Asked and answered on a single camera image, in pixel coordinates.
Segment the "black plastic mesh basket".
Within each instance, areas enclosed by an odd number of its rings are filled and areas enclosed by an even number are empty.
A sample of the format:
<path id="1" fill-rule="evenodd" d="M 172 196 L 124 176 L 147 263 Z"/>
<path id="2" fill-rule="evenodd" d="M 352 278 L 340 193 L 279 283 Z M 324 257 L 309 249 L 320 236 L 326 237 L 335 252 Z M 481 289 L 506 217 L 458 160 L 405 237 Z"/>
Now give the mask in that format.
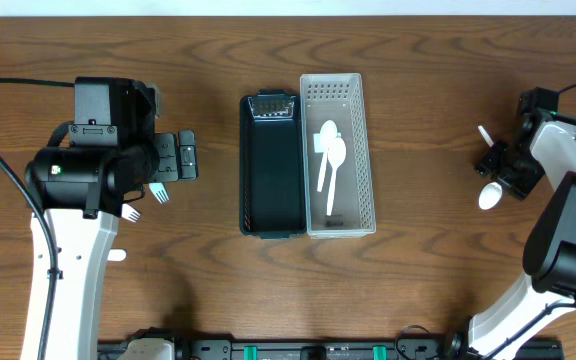
<path id="1" fill-rule="evenodd" d="M 261 89 L 240 100 L 242 234 L 288 239 L 306 231 L 300 98 Z"/>

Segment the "white spoon pile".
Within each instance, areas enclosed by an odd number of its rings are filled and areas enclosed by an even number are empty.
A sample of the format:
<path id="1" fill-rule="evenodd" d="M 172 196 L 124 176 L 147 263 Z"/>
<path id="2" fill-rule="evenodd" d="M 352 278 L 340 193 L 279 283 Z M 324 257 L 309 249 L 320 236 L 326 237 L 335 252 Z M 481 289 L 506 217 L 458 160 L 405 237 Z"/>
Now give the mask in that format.
<path id="1" fill-rule="evenodd" d="M 319 144 L 323 149 L 323 155 L 318 174 L 318 182 L 317 182 L 318 192 L 321 192 L 323 190 L 327 161 L 328 161 L 328 149 L 331 142 L 337 137 L 337 134 L 338 134 L 337 126 L 333 120 L 327 120 L 322 124 L 319 133 Z"/>

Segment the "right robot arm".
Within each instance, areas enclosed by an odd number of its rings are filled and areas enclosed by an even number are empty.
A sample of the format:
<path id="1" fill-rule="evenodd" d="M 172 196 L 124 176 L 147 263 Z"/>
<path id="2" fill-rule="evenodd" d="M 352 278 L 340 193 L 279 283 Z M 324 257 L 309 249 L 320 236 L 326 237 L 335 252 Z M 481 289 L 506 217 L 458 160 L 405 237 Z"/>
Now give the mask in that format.
<path id="1" fill-rule="evenodd" d="M 561 94 L 523 92 L 513 141 L 490 141 L 475 167 L 491 179 L 479 196 L 483 210 L 504 193 L 525 199 L 542 178 L 554 193 L 526 240 L 518 279 L 447 336 L 443 359 L 513 359 L 540 330 L 576 310 L 576 118 L 560 112 Z"/>

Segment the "clear plastic mesh basket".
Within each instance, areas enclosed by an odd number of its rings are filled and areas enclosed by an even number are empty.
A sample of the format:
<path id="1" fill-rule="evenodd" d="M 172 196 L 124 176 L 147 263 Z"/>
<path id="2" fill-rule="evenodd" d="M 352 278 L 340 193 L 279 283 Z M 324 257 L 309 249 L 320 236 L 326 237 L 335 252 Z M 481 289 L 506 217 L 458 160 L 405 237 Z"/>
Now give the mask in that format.
<path id="1" fill-rule="evenodd" d="M 307 233 L 312 238 L 359 238 L 376 232 L 376 213 L 364 106 L 358 73 L 304 74 L 300 78 Z M 332 215 L 326 215 L 332 168 L 327 161 L 323 190 L 317 191 L 323 153 L 314 133 L 336 123 L 347 153 L 339 167 Z"/>

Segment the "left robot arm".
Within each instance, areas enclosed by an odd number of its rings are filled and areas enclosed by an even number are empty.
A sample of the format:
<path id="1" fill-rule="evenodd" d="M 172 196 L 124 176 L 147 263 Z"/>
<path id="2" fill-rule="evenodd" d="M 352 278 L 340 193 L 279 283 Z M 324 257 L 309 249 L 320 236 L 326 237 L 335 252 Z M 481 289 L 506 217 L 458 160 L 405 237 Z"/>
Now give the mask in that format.
<path id="1" fill-rule="evenodd" d="M 198 176 L 192 131 L 155 131 L 159 90 L 79 77 L 75 114 L 26 167 L 33 274 L 22 358 L 93 359 L 108 255 L 126 194 Z"/>

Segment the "white fork basket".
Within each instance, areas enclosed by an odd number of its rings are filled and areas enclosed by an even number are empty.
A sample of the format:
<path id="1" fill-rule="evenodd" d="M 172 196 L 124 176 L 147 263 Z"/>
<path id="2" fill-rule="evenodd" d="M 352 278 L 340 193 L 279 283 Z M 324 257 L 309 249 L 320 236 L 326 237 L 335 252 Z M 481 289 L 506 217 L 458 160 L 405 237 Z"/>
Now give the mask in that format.
<path id="1" fill-rule="evenodd" d="M 149 183 L 149 189 L 160 204 L 164 204 L 169 201 L 169 195 L 163 183 Z"/>

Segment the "white spoon with upper handle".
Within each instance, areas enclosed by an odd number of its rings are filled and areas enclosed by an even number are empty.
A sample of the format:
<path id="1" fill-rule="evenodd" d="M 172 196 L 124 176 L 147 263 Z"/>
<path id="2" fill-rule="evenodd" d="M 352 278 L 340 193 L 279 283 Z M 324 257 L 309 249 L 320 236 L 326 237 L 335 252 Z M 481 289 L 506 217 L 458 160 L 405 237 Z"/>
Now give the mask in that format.
<path id="1" fill-rule="evenodd" d="M 485 130 L 485 128 L 482 125 L 479 125 L 477 127 L 480 135 L 482 136 L 482 138 L 484 139 L 484 141 L 486 142 L 486 144 L 489 147 L 493 147 L 495 142 L 492 140 L 492 138 L 490 137 L 490 135 L 488 134 L 488 132 Z"/>

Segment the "white spoon bowl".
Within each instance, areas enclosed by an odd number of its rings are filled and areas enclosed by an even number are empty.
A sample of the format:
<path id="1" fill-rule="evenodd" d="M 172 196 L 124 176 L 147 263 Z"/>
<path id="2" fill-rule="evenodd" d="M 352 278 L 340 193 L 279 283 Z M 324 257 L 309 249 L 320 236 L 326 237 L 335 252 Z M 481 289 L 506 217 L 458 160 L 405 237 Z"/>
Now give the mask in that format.
<path id="1" fill-rule="evenodd" d="M 502 196 L 503 188 L 499 183 L 488 183 L 480 192 L 478 206 L 481 210 L 490 210 L 500 202 Z"/>

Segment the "white spoon pointing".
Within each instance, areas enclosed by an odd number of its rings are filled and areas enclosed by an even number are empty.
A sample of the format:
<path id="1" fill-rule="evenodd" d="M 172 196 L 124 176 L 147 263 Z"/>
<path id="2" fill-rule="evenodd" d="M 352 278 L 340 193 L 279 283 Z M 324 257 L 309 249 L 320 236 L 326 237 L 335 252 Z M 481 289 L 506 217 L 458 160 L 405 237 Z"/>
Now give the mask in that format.
<path id="1" fill-rule="evenodd" d="M 328 161 L 332 168 L 332 175 L 329 184 L 328 196 L 327 196 L 327 208 L 326 215 L 331 216 L 334 206 L 334 198 L 336 191 L 336 178 L 337 171 L 339 167 L 344 163 L 346 158 L 346 145 L 345 141 L 341 137 L 337 137 L 333 140 L 328 151 Z"/>

